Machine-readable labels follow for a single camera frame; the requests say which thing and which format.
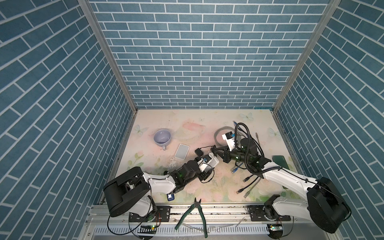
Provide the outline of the black power adapter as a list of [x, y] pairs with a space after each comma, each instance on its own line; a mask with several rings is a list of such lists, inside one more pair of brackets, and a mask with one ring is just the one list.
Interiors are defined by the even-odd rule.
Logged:
[[202, 151], [201, 148], [197, 148], [195, 150], [195, 154], [200, 158], [200, 157], [202, 157], [204, 155], [204, 152]]

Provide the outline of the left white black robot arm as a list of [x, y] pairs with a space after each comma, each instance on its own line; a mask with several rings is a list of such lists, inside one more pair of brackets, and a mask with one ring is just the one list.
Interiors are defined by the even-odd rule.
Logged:
[[160, 176], [145, 173], [140, 167], [133, 167], [107, 182], [103, 188], [110, 217], [118, 217], [126, 212], [147, 217], [157, 210], [153, 200], [154, 193], [176, 194], [195, 179], [206, 183], [214, 173], [214, 168], [214, 164], [203, 160], [191, 160], [179, 169]]

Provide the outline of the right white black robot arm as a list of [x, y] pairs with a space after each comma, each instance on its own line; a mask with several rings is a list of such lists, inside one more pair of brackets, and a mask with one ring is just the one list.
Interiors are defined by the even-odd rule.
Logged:
[[259, 154], [257, 144], [247, 139], [240, 147], [213, 146], [211, 151], [225, 163], [241, 162], [251, 174], [275, 182], [300, 196], [299, 199], [281, 195], [270, 197], [263, 208], [266, 219], [270, 221], [283, 216], [298, 217], [310, 220], [323, 231], [333, 234], [352, 215], [351, 208], [330, 179], [307, 177], [279, 166]]

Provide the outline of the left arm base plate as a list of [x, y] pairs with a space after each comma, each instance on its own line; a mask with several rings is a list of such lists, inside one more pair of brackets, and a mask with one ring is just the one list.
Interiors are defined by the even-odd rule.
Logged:
[[141, 217], [138, 214], [129, 214], [129, 222], [132, 223], [146, 223], [146, 222], [155, 222], [156, 220], [161, 221], [161, 222], [169, 222], [170, 219], [170, 211], [171, 207], [170, 206], [158, 206], [157, 210], [152, 210], [149, 215], [147, 216], [145, 212], [145, 216]]

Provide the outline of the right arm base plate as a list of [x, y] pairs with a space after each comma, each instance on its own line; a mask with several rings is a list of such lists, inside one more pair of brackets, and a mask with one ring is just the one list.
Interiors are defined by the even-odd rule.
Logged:
[[257, 221], [287, 222], [292, 220], [290, 216], [278, 215], [278, 213], [275, 211], [275, 209], [272, 206], [248, 205], [246, 207], [246, 210], [250, 214], [251, 221], [253, 222], [257, 222]]

